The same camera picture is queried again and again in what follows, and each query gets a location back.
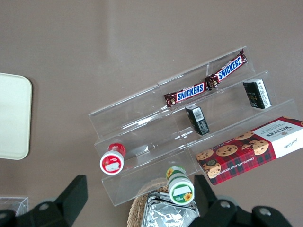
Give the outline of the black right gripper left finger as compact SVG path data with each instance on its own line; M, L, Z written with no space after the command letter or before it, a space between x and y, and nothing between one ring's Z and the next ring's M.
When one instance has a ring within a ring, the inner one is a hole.
M78 175L54 201L30 211L34 227L71 227L88 200L87 177Z

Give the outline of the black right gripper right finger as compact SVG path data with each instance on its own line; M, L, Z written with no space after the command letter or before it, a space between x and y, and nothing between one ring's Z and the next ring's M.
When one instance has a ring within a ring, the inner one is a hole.
M203 175L194 176L195 202L200 216L195 227L250 227L251 214L228 199L218 199Z

